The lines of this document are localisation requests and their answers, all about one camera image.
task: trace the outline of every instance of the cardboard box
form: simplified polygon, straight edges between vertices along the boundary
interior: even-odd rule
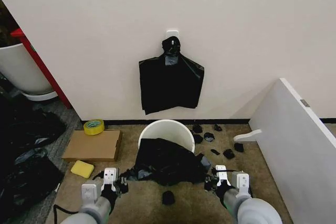
[[[114,162],[118,157],[121,135],[121,131],[114,130],[94,136],[74,131],[62,158],[66,161]]]

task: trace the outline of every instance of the trash bag pile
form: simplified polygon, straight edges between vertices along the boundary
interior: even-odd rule
[[[184,147],[162,138],[141,139],[136,158],[133,168],[120,176],[127,180],[153,180],[162,186],[179,182],[203,183],[209,168],[203,154],[195,156]]]
[[[65,124],[53,113],[33,111],[0,101],[0,222],[17,215],[48,196],[63,173],[48,159],[43,146],[65,131]]]

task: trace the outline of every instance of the black garbage bag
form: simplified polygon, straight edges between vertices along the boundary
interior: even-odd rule
[[[204,67],[180,53],[180,41],[162,41],[164,53],[139,62],[141,103],[146,114],[176,106],[194,109],[198,105]]]
[[[162,138],[141,139],[132,169],[121,174],[128,180],[153,180],[162,186],[179,182],[202,183],[206,171],[194,153]]]
[[[57,115],[43,110],[14,110],[11,118],[0,127],[2,138],[13,158],[30,149],[55,141],[65,131],[65,124]]]
[[[48,196],[63,179],[44,148],[19,156],[12,171],[0,180],[0,221],[15,216]]]

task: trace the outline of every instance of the white bucket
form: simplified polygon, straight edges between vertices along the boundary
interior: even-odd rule
[[[182,123],[174,120],[158,120],[149,124],[140,134],[138,148],[143,138],[163,138],[183,146],[187,150],[195,151],[193,134]]]
[[[52,87],[23,44],[0,48],[0,72],[25,94],[52,92]]]

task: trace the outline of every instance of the white board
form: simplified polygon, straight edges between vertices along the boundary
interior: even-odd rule
[[[293,222],[336,223],[336,139],[301,99],[279,79],[249,124]]]

